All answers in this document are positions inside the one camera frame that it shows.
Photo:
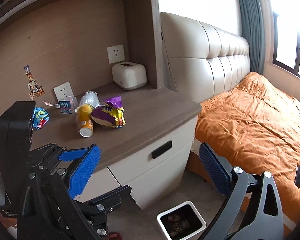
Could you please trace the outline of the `yellow drink cup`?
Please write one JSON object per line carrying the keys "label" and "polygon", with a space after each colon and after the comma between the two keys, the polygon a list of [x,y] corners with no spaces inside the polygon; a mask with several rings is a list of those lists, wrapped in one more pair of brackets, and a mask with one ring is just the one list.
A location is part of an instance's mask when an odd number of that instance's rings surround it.
{"label": "yellow drink cup", "polygon": [[84,104],[77,109],[77,123],[79,134],[84,138],[93,136],[94,125],[91,119],[93,108],[90,105]]}

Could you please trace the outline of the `dark red slipper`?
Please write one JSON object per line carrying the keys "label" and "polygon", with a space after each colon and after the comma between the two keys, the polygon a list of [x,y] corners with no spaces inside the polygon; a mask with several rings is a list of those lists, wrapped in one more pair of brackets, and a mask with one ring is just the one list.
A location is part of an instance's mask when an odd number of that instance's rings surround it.
{"label": "dark red slipper", "polygon": [[122,240],[122,237],[118,232],[110,232],[109,240]]}

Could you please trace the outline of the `clear crumpled plastic bag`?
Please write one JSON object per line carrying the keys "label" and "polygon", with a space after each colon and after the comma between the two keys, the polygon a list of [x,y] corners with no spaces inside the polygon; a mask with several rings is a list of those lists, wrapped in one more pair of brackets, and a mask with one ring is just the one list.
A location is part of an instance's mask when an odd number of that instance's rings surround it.
{"label": "clear crumpled plastic bag", "polygon": [[95,91],[87,91],[81,98],[79,105],[90,105],[93,109],[100,105],[97,93]]}

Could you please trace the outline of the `white lace bed sheet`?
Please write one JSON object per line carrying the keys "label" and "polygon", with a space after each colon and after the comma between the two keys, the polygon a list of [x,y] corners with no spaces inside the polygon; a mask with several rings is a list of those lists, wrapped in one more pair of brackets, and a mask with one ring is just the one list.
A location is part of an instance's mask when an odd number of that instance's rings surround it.
{"label": "white lace bed sheet", "polygon": [[197,138],[194,138],[191,145],[191,152],[199,156],[199,148],[201,144],[202,143]]}

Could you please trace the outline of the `white wall socket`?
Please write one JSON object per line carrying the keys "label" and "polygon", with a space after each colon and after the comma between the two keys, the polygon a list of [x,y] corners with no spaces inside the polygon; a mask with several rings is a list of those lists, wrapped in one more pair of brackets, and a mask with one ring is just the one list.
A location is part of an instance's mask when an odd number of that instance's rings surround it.
{"label": "white wall socket", "polygon": [[74,97],[70,82],[63,83],[61,85],[58,85],[57,87],[53,88],[53,91],[55,93],[55,96],[57,98],[57,101],[60,101],[61,99],[71,96]]}
{"label": "white wall socket", "polygon": [[124,46],[117,45],[107,48],[109,64],[125,61]]}

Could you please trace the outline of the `cream tissue box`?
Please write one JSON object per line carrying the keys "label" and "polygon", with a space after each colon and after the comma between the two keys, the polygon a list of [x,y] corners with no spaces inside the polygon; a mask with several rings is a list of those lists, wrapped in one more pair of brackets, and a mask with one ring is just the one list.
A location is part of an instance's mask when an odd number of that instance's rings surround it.
{"label": "cream tissue box", "polygon": [[124,90],[135,90],[147,84],[146,68],[138,63],[122,62],[113,65],[113,82]]}

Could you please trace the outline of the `upper white wall socket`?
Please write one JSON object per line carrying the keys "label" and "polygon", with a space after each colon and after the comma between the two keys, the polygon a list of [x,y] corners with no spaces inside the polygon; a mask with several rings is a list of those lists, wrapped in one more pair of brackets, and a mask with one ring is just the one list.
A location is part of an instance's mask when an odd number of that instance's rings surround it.
{"label": "upper white wall socket", "polygon": [[117,45],[107,48],[109,64],[125,61],[124,46]]}

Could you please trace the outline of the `orange bed cover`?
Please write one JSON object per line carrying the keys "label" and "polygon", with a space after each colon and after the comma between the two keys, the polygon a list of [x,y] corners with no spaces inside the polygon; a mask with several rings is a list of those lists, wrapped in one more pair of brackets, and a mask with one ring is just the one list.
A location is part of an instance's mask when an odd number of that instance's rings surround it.
{"label": "orange bed cover", "polygon": [[270,172],[285,230],[293,231],[300,222],[300,188],[294,184],[300,165],[300,102],[264,76],[250,73],[201,107],[195,138],[245,172]]}

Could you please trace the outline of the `black phone on bed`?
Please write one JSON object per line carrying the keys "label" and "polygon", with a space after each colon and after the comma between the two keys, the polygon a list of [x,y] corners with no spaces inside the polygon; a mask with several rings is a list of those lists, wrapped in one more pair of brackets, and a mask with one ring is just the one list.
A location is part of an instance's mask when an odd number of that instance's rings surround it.
{"label": "black phone on bed", "polygon": [[296,174],[294,179],[294,184],[299,189],[300,188],[300,165],[296,167]]}

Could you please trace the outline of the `colourful cartoon stickers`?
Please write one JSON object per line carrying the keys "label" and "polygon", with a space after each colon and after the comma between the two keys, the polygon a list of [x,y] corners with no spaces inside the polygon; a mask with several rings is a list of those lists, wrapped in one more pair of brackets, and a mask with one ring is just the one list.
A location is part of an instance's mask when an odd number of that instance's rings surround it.
{"label": "colourful cartoon stickers", "polygon": [[26,65],[24,67],[24,70],[25,70],[25,74],[26,74],[26,77],[27,77],[27,80],[28,80],[28,89],[29,89],[29,96],[31,98],[31,100],[41,96],[44,94],[44,90],[43,90],[43,87],[38,85],[36,79],[33,77],[31,71],[30,71],[30,68],[28,65]]}

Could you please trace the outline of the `dark framed window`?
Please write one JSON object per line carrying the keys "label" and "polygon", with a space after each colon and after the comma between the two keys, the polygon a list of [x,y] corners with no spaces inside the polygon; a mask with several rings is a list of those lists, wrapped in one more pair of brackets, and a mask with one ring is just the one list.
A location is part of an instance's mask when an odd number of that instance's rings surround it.
{"label": "dark framed window", "polygon": [[300,78],[300,0],[270,0],[274,20],[273,63]]}

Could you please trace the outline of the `white bedside cabinet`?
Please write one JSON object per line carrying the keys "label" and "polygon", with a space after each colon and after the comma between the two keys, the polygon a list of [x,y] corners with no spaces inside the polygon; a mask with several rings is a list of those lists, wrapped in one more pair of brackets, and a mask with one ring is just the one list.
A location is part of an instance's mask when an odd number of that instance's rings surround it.
{"label": "white bedside cabinet", "polygon": [[[86,202],[116,187],[128,185],[141,209],[173,191],[189,157],[200,104],[167,88],[145,86],[125,91],[111,83],[96,89],[104,101],[121,96],[126,124],[122,128],[95,125],[92,137],[77,130],[76,117],[49,109],[49,122],[32,136],[32,148],[55,142],[68,149],[97,145],[101,159],[83,193]],[[151,152],[168,141],[172,148],[152,159]]]}

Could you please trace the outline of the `purple yellow snack bag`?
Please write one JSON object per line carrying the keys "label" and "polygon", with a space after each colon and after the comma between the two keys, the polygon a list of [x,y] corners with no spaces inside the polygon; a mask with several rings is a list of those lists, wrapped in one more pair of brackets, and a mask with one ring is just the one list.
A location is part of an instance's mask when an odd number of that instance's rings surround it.
{"label": "purple yellow snack bag", "polygon": [[104,105],[97,106],[91,113],[91,118],[99,125],[121,128],[125,126],[124,108],[121,96],[109,98]]}

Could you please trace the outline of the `blue snack wrapper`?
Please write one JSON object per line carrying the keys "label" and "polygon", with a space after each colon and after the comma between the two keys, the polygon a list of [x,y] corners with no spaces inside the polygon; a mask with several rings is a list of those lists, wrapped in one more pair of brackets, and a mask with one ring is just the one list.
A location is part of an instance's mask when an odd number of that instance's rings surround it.
{"label": "blue snack wrapper", "polygon": [[38,130],[41,129],[50,120],[48,112],[41,108],[35,107],[33,113],[33,127]]}

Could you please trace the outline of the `teal curtain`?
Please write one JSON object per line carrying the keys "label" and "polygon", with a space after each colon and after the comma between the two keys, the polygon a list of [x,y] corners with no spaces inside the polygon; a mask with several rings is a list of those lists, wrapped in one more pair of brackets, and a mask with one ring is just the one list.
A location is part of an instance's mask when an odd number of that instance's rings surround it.
{"label": "teal curtain", "polygon": [[266,52],[264,22],[260,0],[239,0],[242,36],[250,49],[252,72],[263,74]]}

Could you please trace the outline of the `white square trash bin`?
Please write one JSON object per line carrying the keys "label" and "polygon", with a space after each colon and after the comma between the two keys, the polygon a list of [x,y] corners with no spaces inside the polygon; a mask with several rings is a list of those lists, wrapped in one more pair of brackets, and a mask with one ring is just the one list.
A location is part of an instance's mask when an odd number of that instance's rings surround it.
{"label": "white square trash bin", "polygon": [[168,240],[198,239],[206,228],[206,221],[191,201],[158,214],[157,223]]}

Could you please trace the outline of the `cream padded headboard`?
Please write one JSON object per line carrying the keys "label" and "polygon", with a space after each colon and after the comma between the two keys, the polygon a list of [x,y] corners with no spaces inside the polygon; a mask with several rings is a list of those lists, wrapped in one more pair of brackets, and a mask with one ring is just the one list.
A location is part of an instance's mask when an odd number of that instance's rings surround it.
{"label": "cream padded headboard", "polygon": [[250,73],[245,38],[191,18],[162,12],[165,86],[200,103]]}

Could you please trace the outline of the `lower white wall socket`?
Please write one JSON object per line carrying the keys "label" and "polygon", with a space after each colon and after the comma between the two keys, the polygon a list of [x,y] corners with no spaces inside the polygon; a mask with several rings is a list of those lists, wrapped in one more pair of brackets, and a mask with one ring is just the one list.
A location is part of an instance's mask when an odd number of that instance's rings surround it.
{"label": "lower white wall socket", "polygon": [[74,97],[70,82],[63,83],[61,85],[58,85],[57,87],[53,88],[53,91],[55,93],[55,96],[57,98],[57,101],[60,101],[61,99],[71,96]]}

